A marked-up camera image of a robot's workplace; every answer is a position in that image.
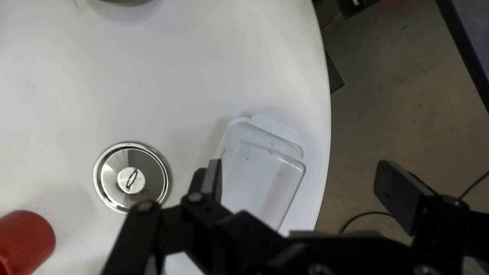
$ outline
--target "clear plastic container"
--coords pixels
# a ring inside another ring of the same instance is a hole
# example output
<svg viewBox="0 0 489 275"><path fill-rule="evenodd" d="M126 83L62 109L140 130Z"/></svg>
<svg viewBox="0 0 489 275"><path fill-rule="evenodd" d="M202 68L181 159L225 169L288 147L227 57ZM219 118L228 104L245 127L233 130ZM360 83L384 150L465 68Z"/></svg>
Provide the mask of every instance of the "clear plastic container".
<svg viewBox="0 0 489 275"><path fill-rule="evenodd" d="M265 117L238 120L230 124L219 155L222 204L235 213L247 210L279 230L306 173L297 132Z"/></svg>

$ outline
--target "white table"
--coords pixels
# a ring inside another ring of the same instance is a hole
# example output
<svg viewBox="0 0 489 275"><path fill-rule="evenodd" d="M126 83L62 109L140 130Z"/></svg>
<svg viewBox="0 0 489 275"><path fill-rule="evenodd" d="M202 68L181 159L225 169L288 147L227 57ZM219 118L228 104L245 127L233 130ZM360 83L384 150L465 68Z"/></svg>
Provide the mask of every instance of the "white table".
<svg viewBox="0 0 489 275"><path fill-rule="evenodd" d="M299 130L308 173L282 233L316 227L331 94L309 2L4 0L0 103L0 216L37 211L59 237L39 274L99 274L105 265L124 222L92 184L109 146L160 150L175 176L173 207L242 115Z"/></svg>

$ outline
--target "red object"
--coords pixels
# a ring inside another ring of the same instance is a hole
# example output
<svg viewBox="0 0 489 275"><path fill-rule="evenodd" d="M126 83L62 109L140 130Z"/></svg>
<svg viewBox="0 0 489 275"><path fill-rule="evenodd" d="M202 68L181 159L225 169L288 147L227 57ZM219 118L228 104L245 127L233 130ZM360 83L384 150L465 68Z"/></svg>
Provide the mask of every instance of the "red object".
<svg viewBox="0 0 489 275"><path fill-rule="evenodd" d="M56 233L42 216L14 211L0 219L0 275L31 275L56 250Z"/></svg>

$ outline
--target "floor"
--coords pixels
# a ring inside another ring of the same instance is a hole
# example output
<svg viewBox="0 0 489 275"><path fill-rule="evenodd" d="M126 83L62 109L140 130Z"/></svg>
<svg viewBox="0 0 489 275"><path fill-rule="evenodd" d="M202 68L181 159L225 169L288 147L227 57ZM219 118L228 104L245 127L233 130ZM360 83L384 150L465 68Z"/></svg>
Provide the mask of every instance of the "floor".
<svg viewBox="0 0 489 275"><path fill-rule="evenodd" d="M355 214L384 211L374 195L381 159L452 196L489 170L489 115L433 0L384 0L323 31L346 86L332 95L332 161L317 231L335 234ZM467 202L489 213L488 193L489 179ZM355 230L410 242L389 218L364 218Z"/></svg>

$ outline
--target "round metal cap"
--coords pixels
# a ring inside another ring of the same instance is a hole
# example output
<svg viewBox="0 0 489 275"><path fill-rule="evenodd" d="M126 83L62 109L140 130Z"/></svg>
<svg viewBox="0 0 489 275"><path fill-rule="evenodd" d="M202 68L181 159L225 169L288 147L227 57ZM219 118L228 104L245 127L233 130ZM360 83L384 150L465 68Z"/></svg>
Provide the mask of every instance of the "round metal cap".
<svg viewBox="0 0 489 275"><path fill-rule="evenodd" d="M97 161L94 184L105 204L128 213L144 201L164 204L170 192L170 169L143 144L117 144Z"/></svg>

